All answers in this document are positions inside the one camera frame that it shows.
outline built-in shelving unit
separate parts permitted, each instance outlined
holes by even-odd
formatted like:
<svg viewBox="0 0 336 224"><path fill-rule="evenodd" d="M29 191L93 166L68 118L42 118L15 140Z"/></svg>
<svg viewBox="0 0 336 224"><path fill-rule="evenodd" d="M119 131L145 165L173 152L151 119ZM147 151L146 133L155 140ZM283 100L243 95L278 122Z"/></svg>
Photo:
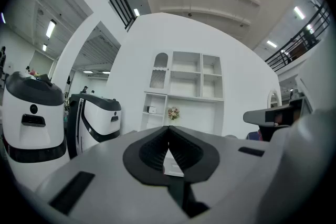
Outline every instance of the built-in shelving unit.
<svg viewBox="0 0 336 224"><path fill-rule="evenodd" d="M167 96L156 93L146 93L142 111L141 129L150 129L162 126ZM147 106L154 106L156 114L147 112Z"/></svg>
<svg viewBox="0 0 336 224"><path fill-rule="evenodd" d="M166 51L154 55L153 59L141 129L178 125L221 135L224 95L220 57ZM156 107L156 114L147 113L147 106ZM180 110L180 117L170 120L167 111L173 106Z"/></svg>

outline small white box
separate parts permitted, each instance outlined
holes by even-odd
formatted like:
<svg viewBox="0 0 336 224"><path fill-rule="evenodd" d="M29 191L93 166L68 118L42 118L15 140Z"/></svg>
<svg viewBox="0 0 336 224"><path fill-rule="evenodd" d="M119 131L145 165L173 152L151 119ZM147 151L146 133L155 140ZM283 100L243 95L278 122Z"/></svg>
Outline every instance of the small white box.
<svg viewBox="0 0 336 224"><path fill-rule="evenodd" d="M147 112L150 113L150 114L156 114L156 107L147 106Z"/></svg>

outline balcony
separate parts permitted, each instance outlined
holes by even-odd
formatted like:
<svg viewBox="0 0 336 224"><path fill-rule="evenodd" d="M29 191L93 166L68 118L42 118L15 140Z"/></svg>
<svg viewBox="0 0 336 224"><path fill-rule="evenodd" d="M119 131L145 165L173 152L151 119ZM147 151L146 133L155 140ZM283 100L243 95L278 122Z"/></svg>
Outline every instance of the balcony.
<svg viewBox="0 0 336 224"><path fill-rule="evenodd" d="M323 2L308 23L265 62L277 72L304 55L321 41L330 24L329 16L330 9Z"/></svg>

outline white robot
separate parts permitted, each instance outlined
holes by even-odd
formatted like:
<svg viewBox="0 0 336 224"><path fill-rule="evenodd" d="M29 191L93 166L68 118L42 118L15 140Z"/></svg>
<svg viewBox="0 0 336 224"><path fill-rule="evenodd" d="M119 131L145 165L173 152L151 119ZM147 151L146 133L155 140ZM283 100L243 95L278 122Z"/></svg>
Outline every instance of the white robot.
<svg viewBox="0 0 336 224"><path fill-rule="evenodd" d="M70 158L90 147L119 136L120 103L92 94L70 97L67 142Z"/></svg>
<svg viewBox="0 0 336 224"><path fill-rule="evenodd" d="M18 182L35 190L69 159L63 130L62 91L48 78L14 72L3 98L3 141Z"/></svg>

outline ceiling light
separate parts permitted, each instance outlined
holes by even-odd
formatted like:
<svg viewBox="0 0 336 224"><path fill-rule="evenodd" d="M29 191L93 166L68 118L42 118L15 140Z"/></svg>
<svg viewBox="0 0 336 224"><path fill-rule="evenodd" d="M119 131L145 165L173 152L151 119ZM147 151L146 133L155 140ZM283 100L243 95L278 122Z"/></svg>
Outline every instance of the ceiling light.
<svg viewBox="0 0 336 224"><path fill-rule="evenodd" d="M294 11L300 16L302 20L305 18L305 15L302 13L302 11L298 7L295 7Z"/></svg>
<svg viewBox="0 0 336 224"><path fill-rule="evenodd" d="M267 44L270 44L271 46L273 46L273 47L277 47L277 45L275 45L272 41L267 41Z"/></svg>
<svg viewBox="0 0 336 224"><path fill-rule="evenodd" d="M48 38L51 37L51 33L53 32L55 25L56 25L56 22L52 19L49 23L47 34L46 34Z"/></svg>
<svg viewBox="0 0 336 224"><path fill-rule="evenodd" d="M1 12L1 18L2 18L2 21L4 22L4 24L6 23L5 21L5 17L4 17L4 14Z"/></svg>
<svg viewBox="0 0 336 224"><path fill-rule="evenodd" d="M140 16L140 13L139 13L137 8L134 9L134 13L135 13L135 15Z"/></svg>
<svg viewBox="0 0 336 224"><path fill-rule="evenodd" d="M288 52L286 52L285 50L281 50L281 52L285 55L288 55Z"/></svg>
<svg viewBox="0 0 336 224"><path fill-rule="evenodd" d="M309 32L310 32L311 34L314 33L314 29L311 27L311 25L307 25L307 29L309 30Z"/></svg>

